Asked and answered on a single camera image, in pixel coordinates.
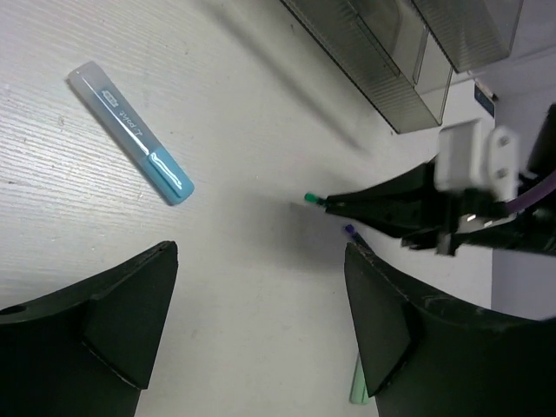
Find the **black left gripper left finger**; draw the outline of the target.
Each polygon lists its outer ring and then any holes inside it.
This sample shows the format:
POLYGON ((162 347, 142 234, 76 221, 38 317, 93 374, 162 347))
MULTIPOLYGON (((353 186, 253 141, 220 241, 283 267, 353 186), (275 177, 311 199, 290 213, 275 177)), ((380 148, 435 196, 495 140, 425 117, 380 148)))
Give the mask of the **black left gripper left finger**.
POLYGON ((1 311, 3 416, 133 416, 149 386, 178 269, 165 241, 1 311))

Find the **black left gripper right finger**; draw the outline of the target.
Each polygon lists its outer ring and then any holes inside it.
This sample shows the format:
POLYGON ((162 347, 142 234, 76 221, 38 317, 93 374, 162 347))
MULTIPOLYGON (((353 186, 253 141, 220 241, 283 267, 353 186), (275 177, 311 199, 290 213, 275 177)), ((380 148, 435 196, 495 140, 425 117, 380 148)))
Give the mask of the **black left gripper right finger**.
POLYGON ((463 301, 352 243, 344 276, 380 415, 554 415, 554 320, 463 301))

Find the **clear plastic drawer organizer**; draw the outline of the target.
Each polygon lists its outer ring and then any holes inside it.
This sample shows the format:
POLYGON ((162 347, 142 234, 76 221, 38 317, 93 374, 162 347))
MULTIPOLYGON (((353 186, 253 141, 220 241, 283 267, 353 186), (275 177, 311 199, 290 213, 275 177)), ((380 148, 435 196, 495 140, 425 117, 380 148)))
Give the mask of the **clear plastic drawer organizer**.
POLYGON ((509 57, 521 1, 289 0, 285 7, 395 132, 442 124, 453 73, 509 57))

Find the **green pen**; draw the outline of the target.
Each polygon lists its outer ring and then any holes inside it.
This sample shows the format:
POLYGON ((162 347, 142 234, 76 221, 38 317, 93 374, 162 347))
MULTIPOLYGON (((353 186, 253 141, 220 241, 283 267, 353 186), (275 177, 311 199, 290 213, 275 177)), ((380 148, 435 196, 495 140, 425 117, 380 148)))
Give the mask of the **green pen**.
POLYGON ((321 208, 327 208, 329 206, 329 201, 326 198, 320 197, 312 193, 306 193, 304 195, 304 201, 321 208))

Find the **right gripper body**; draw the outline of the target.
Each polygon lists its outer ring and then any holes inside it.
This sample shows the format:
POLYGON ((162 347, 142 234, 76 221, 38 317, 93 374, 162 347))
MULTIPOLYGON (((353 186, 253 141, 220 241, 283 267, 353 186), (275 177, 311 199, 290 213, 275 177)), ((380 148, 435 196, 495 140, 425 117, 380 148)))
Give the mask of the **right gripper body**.
POLYGON ((433 248, 450 256, 463 244, 554 255, 555 108, 550 106, 546 112, 526 170, 519 165, 513 200, 496 202, 491 192, 478 189, 440 193, 443 223, 436 230, 402 238, 403 246, 433 248))

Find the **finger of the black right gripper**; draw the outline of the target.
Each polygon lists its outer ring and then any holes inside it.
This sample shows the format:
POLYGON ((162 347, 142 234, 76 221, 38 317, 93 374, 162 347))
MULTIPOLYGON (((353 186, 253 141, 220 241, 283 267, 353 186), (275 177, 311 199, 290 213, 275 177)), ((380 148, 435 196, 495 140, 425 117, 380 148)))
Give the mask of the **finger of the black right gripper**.
POLYGON ((330 195, 325 211, 396 239, 436 230, 443 223, 443 195, 434 186, 434 168, 434 161, 424 162, 371 188, 330 195))

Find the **blue pen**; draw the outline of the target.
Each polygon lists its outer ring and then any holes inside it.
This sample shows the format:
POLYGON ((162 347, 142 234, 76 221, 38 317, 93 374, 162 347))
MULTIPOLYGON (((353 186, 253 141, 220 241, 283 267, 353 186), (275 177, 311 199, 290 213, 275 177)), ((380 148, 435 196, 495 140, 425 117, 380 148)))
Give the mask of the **blue pen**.
POLYGON ((365 241, 365 239, 358 233, 355 227, 352 224, 347 224, 344 226, 344 231, 348 235, 348 237, 352 240, 352 242, 356 243, 357 245, 361 246, 362 248, 369 250, 370 246, 365 241))

